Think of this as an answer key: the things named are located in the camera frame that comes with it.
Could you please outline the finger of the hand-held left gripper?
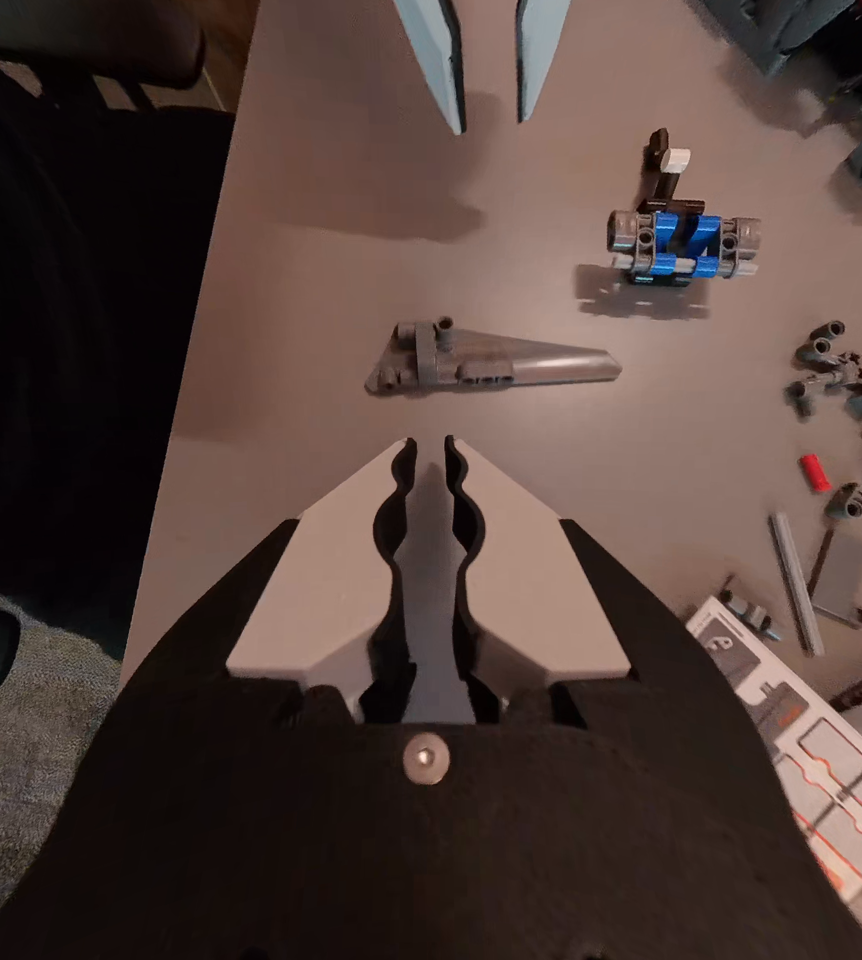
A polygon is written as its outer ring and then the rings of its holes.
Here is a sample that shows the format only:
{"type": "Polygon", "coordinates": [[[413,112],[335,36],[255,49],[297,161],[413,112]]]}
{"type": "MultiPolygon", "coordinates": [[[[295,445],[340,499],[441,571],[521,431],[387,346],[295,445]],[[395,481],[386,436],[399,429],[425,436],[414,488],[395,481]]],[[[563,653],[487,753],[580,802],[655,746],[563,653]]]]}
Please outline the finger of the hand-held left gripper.
{"type": "Polygon", "coordinates": [[[451,1],[393,2],[437,107],[455,136],[466,132],[461,26],[451,1]]]}
{"type": "Polygon", "coordinates": [[[557,53],[571,1],[518,1],[515,14],[517,116],[524,123],[537,101],[557,53]]]}

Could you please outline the group of grey lego connectors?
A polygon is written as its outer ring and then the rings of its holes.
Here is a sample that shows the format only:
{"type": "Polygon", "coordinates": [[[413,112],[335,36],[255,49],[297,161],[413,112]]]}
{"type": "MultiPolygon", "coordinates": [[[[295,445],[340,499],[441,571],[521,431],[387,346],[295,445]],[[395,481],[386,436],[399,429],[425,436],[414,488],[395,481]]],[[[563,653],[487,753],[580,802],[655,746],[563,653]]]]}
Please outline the group of grey lego connectors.
{"type": "MultiPolygon", "coordinates": [[[[845,324],[831,320],[813,330],[796,353],[796,379],[784,389],[784,398],[797,420],[806,425],[831,400],[842,403],[862,440],[862,353],[842,348],[845,324]]],[[[861,476],[834,485],[824,509],[832,522],[862,518],[861,476]]]]}

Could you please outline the lego sticker sheet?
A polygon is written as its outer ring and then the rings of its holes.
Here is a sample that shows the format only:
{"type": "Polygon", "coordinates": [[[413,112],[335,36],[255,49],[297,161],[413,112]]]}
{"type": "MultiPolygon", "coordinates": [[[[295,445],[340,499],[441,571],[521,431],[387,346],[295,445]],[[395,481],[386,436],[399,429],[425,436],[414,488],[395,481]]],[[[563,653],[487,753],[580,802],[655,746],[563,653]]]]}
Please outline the lego sticker sheet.
{"type": "Polygon", "coordinates": [[[862,735],[717,598],[687,628],[743,703],[807,845],[862,926],[862,735]]]}

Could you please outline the blue lego engine block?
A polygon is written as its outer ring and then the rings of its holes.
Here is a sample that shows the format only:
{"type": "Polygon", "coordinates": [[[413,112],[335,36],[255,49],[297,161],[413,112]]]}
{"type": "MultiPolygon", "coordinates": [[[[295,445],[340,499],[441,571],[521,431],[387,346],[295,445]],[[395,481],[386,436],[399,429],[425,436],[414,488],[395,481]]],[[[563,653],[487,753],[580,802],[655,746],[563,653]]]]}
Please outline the blue lego engine block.
{"type": "Polygon", "coordinates": [[[634,209],[613,210],[606,225],[611,267],[637,286],[685,288],[736,280],[758,270],[762,223],[709,213],[701,199],[677,198],[691,151],[675,148],[660,127],[643,151],[643,194],[634,209]]]}

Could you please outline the long grey lego axle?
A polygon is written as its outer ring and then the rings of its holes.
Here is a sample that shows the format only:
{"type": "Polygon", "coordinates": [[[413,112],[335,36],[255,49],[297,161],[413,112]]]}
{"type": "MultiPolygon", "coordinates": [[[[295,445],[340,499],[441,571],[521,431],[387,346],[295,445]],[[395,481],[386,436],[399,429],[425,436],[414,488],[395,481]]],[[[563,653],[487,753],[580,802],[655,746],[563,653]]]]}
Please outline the long grey lego axle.
{"type": "Polygon", "coordinates": [[[769,527],[801,646],[811,658],[824,657],[823,639],[789,519],[783,511],[774,511],[769,515],[769,527]]]}

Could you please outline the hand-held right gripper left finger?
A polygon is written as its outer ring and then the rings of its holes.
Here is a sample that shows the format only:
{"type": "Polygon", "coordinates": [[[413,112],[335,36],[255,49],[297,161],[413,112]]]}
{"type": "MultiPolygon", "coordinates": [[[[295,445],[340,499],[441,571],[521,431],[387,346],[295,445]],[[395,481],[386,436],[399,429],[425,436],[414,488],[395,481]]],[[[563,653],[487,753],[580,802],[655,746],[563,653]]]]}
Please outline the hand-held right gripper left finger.
{"type": "Polygon", "coordinates": [[[350,712],[411,666],[395,553],[416,442],[393,443],[306,509],[225,667],[236,679],[338,690],[350,712]]]}

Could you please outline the partly built lego car chassis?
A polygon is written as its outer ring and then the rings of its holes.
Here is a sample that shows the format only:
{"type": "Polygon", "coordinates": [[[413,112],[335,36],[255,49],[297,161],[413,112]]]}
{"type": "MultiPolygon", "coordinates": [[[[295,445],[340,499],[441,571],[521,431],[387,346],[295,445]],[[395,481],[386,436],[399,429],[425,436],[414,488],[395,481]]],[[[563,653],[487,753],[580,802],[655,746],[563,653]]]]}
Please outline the partly built lego car chassis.
{"type": "MultiPolygon", "coordinates": [[[[810,51],[836,78],[837,94],[854,96],[862,106],[862,1],[701,1],[699,6],[765,76],[810,51]]],[[[847,165],[862,181],[862,141],[847,165]]]]}

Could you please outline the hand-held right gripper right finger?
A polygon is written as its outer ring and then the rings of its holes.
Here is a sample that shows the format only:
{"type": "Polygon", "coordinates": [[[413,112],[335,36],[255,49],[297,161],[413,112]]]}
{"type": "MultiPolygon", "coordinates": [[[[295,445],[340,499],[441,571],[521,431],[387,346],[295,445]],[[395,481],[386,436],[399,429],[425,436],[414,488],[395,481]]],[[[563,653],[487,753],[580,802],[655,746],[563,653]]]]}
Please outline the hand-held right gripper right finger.
{"type": "Polygon", "coordinates": [[[444,440],[458,568],[453,651],[475,716],[631,662],[558,514],[464,440],[444,440]]]}

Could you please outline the grey pointed lego panel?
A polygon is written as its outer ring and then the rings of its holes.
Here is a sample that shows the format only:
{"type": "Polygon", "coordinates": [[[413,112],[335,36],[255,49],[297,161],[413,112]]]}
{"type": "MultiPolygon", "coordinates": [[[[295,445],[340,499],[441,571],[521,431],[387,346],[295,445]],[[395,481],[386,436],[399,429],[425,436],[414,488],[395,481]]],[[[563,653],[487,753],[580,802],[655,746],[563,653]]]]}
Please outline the grey pointed lego panel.
{"type": "Polygon", "coordinates": [[[449,351],[437,349],[436,320],[398,324],[365,379],[374,396],[497,391],[615,381],[622,365],[590,347],[480,332],[454,323],[449,351]]]}

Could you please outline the short grey lego beam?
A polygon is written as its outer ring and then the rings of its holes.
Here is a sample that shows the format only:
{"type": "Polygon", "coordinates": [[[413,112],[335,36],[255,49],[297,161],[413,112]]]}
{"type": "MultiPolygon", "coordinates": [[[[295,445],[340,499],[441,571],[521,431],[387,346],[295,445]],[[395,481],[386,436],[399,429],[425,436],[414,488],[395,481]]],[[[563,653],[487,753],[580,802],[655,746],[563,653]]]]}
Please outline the short grey lego beam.
{"type": "Polygon", "coordinates": [[[783,630],[773,619],[770,612],[749,596],[740,578],[729,574],[718,593],[722,605],[748,630],[760,640],[773,643],[784,640],[783,630]]]}

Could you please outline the dark grey flat lego panel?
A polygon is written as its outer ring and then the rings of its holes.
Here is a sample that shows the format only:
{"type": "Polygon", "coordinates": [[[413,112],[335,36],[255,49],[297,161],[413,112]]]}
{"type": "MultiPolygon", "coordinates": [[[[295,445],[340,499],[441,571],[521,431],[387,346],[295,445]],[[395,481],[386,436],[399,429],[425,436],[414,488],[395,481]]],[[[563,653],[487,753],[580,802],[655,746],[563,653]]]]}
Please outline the dark grey flat lego panel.
{"type": "Polygon", "coordinates": [[[809,585],[814,610],[854,630],[862,630],[862,538],[842,527],[826,532],[809,585]]]}

